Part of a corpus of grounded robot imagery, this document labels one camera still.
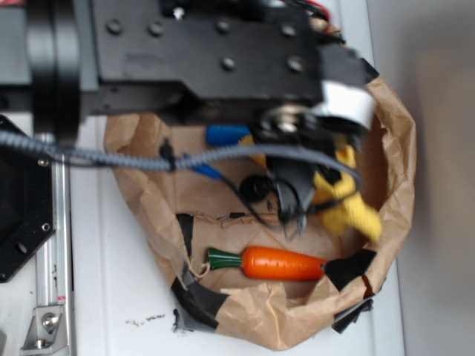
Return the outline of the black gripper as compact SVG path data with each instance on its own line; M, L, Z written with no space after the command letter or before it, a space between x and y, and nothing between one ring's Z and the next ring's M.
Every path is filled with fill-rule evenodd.
M313 147L371 129L366 63L319 1L87 1L81 114L170 125L247 124Z

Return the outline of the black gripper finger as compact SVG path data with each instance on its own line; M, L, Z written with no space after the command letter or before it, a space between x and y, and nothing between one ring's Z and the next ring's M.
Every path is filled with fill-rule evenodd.
M315 149L329 157L330 163L315 164L315 181L342 182L344 175L361 181L356 165L356 149L361 140L352 133L321 129L315 134Z
M307 227L307 212L315 194L312 164L292 159L267 159L268 172L278 195L278 217L285 237L297 237Z

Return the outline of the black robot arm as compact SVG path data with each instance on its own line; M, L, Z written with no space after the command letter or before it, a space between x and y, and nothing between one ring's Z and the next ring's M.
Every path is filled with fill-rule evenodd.
M275 191L279 218L304 229L333 216L368 237L380 222L361 196L354 154L375 107L375 70L332 29L316 1L3 1L1 108L29 111L53 144L1 143L74 163L193 170L218 181L212 163L251 156L268 177L233 191L244 205ZM203 125L211 149L157 159L75 146L89 115L158 115Z

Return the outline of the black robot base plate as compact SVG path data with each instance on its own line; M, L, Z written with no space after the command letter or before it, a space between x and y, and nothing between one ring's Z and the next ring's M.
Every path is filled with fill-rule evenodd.
M10 282L54 231L51 158L2 147L1 282Z

